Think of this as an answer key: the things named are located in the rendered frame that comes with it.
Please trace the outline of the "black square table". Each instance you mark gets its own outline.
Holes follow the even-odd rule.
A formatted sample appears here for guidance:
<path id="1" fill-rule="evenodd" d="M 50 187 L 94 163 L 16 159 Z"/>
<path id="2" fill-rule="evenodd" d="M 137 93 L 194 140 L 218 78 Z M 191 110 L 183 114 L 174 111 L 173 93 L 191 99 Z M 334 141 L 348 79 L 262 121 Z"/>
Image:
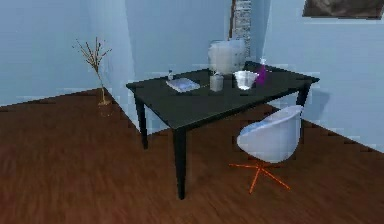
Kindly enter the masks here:
<path id="1" fill-rule="evenodd" d="M 232 77 L 224 78 L 223 89 L 213 92 L 209 88 L 211 71 L 208 69 L 181 73 L 200 84 L 196 90 L 179 93 L 170 88 L 165 77 L 128 83 L 134 94 L 142 144 L 148 146 L 145 110 L 151 109 L 172 129 L 177 179 L 177 192 L 185 198 L 186 133 L 189 130 L 228 116 L 246 111 L 260 104 L 297 93 L 296 103 L 303 106 L 317 77 L 292 72 L 273 66 L 267 68 L 266 81 L 241 90 Z"/>

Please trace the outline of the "small grey cup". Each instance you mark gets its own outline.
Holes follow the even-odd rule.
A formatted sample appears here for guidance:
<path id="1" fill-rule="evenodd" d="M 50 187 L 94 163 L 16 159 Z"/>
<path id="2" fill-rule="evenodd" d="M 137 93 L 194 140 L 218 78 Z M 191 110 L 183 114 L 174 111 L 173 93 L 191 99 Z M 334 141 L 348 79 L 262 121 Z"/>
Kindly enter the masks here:
<path id="1" fill-rule="evenodd" d="M 221 91 L 223 89 L 224 77 L 220 73 L 215 73 L 210 77 L 210 90 L 214 92 Z"/>

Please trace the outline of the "clear glass bowl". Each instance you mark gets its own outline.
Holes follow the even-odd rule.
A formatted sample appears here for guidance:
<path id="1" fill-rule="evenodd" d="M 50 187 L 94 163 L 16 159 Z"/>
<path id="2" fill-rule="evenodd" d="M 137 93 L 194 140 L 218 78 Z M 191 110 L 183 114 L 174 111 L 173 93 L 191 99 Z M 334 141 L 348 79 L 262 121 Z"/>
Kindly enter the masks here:
<path id="1" fill-rule="evenodd" d="M 234 73 L 234 76 L 239 89 L 249 90 L 259 74 L 251 71 L 237 71 Z"/>

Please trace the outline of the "large white glass jar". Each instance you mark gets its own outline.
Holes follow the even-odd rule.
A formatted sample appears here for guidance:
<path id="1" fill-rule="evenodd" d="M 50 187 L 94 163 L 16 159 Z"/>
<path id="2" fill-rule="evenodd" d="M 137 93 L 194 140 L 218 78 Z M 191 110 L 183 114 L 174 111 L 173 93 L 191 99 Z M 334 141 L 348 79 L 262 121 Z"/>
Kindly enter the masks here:
<path id="1" fill-rule="evenodd" d="M 208 48 L 209 69 L 223 75 L 243 69 L 246 46 L 242 39 L 213 41 Z"/>

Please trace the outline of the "purple spray bottle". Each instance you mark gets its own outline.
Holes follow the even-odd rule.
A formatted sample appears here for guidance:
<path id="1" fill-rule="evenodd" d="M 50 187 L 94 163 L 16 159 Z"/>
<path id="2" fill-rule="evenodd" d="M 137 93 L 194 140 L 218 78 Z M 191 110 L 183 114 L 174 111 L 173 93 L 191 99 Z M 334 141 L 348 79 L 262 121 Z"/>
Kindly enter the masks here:
<path id="1" fill-rule="evenodd" d="M 259 76 L 257 77 L 257 81 L 256 81 L 259 84 L 263 84 L 264 81 L 265 81 L 265 76 L 266 76 L 265 64 L 266 64 L 266 59 L 265 58 L 261 58 L 260 59 L 260 69 L 258 71 Z"/>

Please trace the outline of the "white tub chair orange base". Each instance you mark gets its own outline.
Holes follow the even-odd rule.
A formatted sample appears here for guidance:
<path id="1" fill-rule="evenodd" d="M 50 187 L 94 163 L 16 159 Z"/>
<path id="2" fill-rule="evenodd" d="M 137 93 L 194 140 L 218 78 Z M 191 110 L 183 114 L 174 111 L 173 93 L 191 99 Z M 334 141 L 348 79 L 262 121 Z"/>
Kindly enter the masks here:
<path id="1" fill-rule="evenodd" d="M 256 160 L 252 165 L 231 164 L 232 167 L 255 169 L 249 188 L 252 193 L 261 173 L 286 189 L 290 187 L 268 171 L 290 158 L 298 147 L 301 135 L 303 106 L 294 105 L 280 109 L 259 122 L 244 127 L 236 141 L 237 146 Z"/>

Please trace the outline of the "dry twig plant in vase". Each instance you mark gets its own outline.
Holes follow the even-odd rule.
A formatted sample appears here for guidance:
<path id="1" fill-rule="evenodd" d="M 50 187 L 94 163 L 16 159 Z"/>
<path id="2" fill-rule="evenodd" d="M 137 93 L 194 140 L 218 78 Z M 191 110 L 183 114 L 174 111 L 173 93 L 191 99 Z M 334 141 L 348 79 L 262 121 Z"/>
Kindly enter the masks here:
<path id="1" fill-rule="evenodd" d="M 73 46 L 84 58 L 84 61 L 93 69 L 100 83 L 100 101 L 97 106 L 102 117 L 112 115 L 112 100 L 106 96 L 106 88 L 104 80 L 100 72 L 100 64 L 103 58 L 110 52 L 110 49 L 104 50 L 103 44 L 98 37 L 95 37 L 94 44 L 91 45 L 88 41 L 81 43 L 76 40 L 76 46 Z"/>

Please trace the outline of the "grey brick wall panel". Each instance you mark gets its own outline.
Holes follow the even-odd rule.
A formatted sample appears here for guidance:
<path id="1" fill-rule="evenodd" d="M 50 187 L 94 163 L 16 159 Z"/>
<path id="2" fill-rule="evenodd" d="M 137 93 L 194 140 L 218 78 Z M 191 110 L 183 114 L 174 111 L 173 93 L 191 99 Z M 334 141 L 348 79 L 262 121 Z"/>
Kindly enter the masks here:
<path id="1" fill-rule="evenodd" d="M 245 42 L 246 57 L 250 56 L 251 11 L 251 0 L 231 0 L 227 39 L 242 39 Z"/>

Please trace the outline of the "dark framed wall picture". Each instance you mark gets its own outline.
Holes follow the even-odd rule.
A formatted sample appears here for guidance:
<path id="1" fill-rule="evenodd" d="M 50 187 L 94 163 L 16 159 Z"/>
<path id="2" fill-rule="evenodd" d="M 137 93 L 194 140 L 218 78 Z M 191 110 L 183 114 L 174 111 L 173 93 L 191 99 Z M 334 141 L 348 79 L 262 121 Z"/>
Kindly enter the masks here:
<path id="1" fill-rule="evenodd" d="M 303 17 L 381 19 L 384 0 L 306 0 Z"/>

